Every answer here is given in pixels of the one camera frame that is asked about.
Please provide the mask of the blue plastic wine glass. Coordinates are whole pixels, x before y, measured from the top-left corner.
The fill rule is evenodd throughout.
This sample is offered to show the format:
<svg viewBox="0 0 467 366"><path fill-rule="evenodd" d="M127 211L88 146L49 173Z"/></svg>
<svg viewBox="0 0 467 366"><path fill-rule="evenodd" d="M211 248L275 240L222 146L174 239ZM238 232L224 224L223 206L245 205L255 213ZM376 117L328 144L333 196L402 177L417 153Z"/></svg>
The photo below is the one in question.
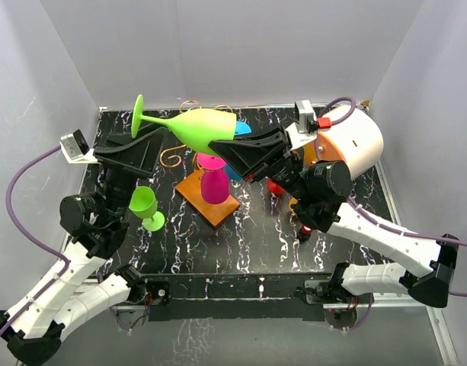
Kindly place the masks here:
<svg viewBox="0 0 467 366"><path fill-rule="evenodd" d="M242 121L238 121L235 127L235 136L246 135L251 132L251 127ZM234 162L234 165L231 165L229 162L223 167L223 171L226 174L227 178L231 181L241 181L243 179L242 175L237 172L237 168L240 165L245 165L245 159L243 157L244 153L240 152L240 149L234 149L235 158L231 158Z"/></svg>

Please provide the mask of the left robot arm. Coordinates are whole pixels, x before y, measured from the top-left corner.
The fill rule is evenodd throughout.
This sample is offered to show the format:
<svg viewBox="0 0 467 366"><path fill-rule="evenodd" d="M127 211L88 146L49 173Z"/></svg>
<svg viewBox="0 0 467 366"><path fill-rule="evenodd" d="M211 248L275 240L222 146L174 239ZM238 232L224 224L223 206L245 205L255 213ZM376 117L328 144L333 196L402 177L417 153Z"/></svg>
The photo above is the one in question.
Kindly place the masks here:
<svg viewBox="0 0 467 366"><path fill-rule="evenodd" d="M45 364L67 336L94 316L116 304L145 299L145 278L129 265L82 295L76 291L121 247L129 229L128 213L149 231L162 228L165 218L155 193L139 180L152 175L165 135L163 127L145 127L135 133L112 133L102 145L90 148L76 130L59 141L68 162L98 164L104 174L94 191L62 199L60 224L69 244L25 297L0 310L0 339L22 364Z"/></svg>

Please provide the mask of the pink plastic wine glass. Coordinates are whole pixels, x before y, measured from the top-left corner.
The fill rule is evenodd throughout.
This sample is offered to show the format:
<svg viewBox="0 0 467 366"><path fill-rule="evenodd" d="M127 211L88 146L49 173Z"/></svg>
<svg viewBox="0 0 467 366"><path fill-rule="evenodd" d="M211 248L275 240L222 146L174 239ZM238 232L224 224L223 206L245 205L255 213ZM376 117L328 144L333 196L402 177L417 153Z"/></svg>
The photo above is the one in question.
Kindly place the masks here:
<svg viewBox="0 0 467 366"><path fill-rule="evenodd" d="M202 198L208 204L221 204L229 196L229 180L223 171L226 162L204 153L198 154L197 162L203 170L200 179Z"/></svg>

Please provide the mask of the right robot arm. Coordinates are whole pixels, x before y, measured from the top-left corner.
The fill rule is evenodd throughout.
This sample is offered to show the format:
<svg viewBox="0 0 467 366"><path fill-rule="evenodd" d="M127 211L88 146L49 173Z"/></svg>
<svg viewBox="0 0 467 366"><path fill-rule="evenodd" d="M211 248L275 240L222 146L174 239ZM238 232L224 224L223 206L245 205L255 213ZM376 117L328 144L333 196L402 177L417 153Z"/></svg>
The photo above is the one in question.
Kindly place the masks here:
<svg viewBox="0 0 467 366"><path fill-rule="evenodd" d="M407 294L423 305L444 308L456 268L453 237L427 238L368 214L350 198L353 182L342 160L303 165L301 148L317 134L295 125L266 133L215 136L209 148L247 182L269 178L297 202L293 211L305 241L317 230L357 242L391 259L387 265L336 265L329 282L312 294L340 303L368 293Z"/></svg>

